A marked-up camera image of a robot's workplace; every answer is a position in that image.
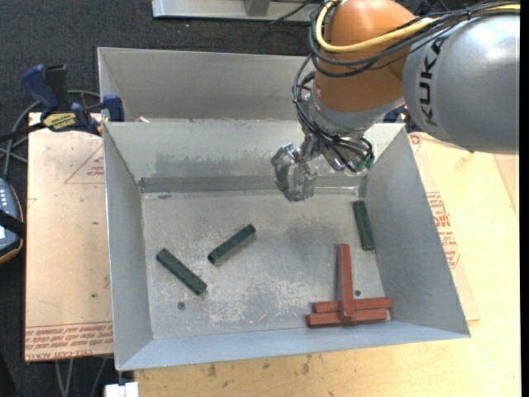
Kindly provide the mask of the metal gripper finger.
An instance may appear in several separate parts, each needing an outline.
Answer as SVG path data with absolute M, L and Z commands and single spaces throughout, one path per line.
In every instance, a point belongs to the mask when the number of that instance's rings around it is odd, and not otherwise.
M 317 174 L 310 169 L 295 167 L 293 172 L 293 200 L 303 201 L 314 195 Z
M 282 145 L 270 160 L 274 167 L 274 182 L 278 190 L 290 202 L 295 202 L 297 200 L 295 179 L 297 162 L 294 152 L 293 144 L 287 143 Z

